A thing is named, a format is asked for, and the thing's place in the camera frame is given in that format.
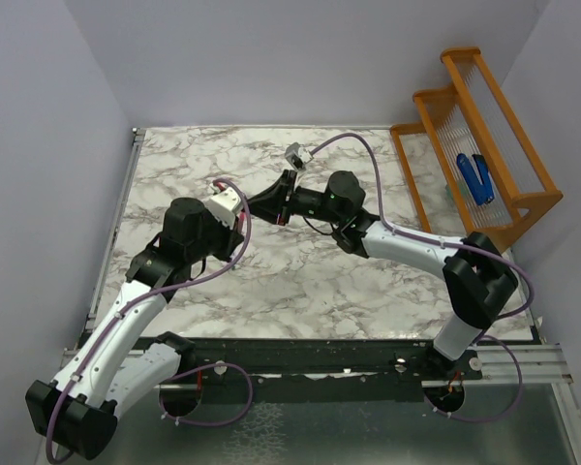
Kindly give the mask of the pink marker pen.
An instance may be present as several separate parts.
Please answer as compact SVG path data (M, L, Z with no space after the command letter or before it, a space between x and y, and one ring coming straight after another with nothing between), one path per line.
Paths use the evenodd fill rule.
M244 211L241 211L239 213L238 218L237 218L236 227L235 227L235 229L238 233L244 233L245 221L246 221L246 213Z

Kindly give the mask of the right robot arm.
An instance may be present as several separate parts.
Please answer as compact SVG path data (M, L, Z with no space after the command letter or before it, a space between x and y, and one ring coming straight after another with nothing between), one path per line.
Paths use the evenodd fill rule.
M446 379L461 364L460 356L485 332L518 287L518 280L490 238L480 232L467 237L438 238L406 228L387 228L367 211L365 192L356 176L333 172L323 191L299 187L297 174L284 170L274 184L248 200L251 213L284 226L291 216L332 225L332 237L346 253L391 260L444 280L453 316L425 356L427 371Z

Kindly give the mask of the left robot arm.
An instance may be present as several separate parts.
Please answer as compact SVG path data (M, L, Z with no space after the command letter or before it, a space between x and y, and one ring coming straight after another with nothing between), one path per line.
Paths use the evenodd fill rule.
M206 201L178 198L162 229L136 254L111 308L74 357L48 383L25 394L46 460L91 460L112 439L120 418L164 381L199 379L195 345L171 331L137 358L129 353L176 292L209 282L243 256L252 231L243 195L228 188Z

